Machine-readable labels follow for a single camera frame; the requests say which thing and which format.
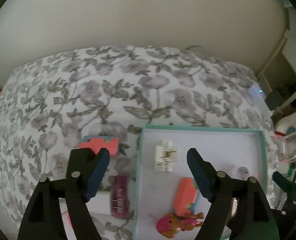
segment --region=toy dog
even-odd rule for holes
[[[187,215],[186,217],[178,217],[169,213],[157,221],[155,228],[158,233],[166,238],[174,238],[180,231],[191,231],[196,227],[201,227],[203,222],[198,223],[197,220],[203,218],[203,213]]]

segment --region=floral fabric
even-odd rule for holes
[[[243,65],[152,46],[80,49],[21,66],[0,94],[0,203],[19,225],[39,178],[64,178],[70,150],[86,135],[120,139],[102,190],[111,189],[114,175],[135,179],[140,132],[156,124],[264,131],[273,206],[273,125],[247,92],[256,81]],[[101,223],[116,239],[131,238]]]

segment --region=white plastic connector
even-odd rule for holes
[[[178,162],[178,154],[172,141],[158,142],[155,146],[155,171],[172,171],[174,162]]]

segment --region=metal screw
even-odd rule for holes
[[[257,179],[255,177],[250,177],[249,180],[252,182],[252,183],[256,183],[257,182]]]
[[[46,176],[43,176],[43,177],[41,177],[41,178],[39,179],[39,181],[40,181],[40,182],[45,182],[46,179],[47,179],[47,177],[46,177]]]
[[[218,176],[218,177],[221,177],[221,178],[224,178],[224,177],[226,176],[226,174],[225,174],[225,172],[223,172],[223,171],[218,171],[218,172],[217,172],[217,176]]]
[[[71,174],[71,176],[72,176],[73,178],[78,178],[78,177],[80,176],[80,172],[78,172],[78,171],[74,171],[74,172]]]

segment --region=white wall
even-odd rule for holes
[[[279,0],[8,0],[0,10],[0,86],[34,59],[111,44],[200,44],[257,71],[286,21]]]

